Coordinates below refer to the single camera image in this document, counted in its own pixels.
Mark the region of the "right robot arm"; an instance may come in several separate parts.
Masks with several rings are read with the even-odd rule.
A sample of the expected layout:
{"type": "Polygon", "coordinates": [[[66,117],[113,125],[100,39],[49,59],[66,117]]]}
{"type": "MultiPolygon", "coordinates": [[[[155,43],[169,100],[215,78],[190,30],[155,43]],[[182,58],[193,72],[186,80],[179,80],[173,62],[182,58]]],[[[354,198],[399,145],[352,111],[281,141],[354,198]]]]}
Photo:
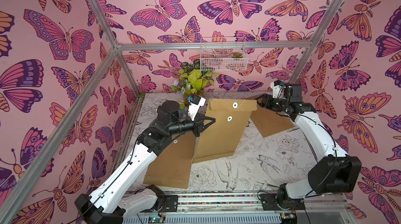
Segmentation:
{"type": "Polygon", "coordinates": [[[256,97],[261,108],[289,118],[305,135],[317,160],[306,179],[282,184],[276,194],[283,210],[295,207],[302,200],[325,194],[351,193],[361,171],[361,161],[350,156],[322,125],[317,110],[302,98],[300,84],[274,81],[273,93],[256,97]]]}

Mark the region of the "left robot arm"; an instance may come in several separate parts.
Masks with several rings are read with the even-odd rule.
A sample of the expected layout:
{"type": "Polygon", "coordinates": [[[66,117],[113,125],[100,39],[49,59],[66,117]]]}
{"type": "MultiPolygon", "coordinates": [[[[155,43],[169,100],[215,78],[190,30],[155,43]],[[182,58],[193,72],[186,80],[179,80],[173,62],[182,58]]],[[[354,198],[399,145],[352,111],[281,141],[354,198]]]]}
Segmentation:
{"type": "Polygon", "coordinates": [[[198,113],[205,98],[192,94],[187,110],[176,101],[167,100],[157,108],[157,117],[137,138],[134,149],[108,177],[90,194],[75,200],[79,219],[87,224],[121,224],[140,212],[161,212],[165,194],[150,185],[129,197],[125,196],[137,177],[179,137],[191,132],[195,137],[215,123],[215,119],[198,113]]]}

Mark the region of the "kraft file bag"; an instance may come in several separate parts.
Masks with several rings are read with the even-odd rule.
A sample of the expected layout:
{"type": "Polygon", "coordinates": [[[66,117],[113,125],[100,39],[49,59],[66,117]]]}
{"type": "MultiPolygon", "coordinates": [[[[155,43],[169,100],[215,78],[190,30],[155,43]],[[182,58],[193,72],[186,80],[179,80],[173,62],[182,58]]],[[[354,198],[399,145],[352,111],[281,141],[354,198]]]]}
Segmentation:
{"type": "Polygon", "coordinates": [[[144,184],[187,189],[196,137],[187,133],[170,144],[147,169],[144,184]]]}
{"type": "Polygon", "coordinates": [[[294,127],[289,118],[279,116],[275,112],[259,105],[257,105],[257,110],[251,113],[250,119],[263,137],[269,137],[294,127]]]}
{"type": "Polygon", "coordinates": [[[211,99],[206,116],[216,121],[200,135],[192,162],[200,163],[232,156],[251,113],[256,110],[256,100],[211,99]]]}

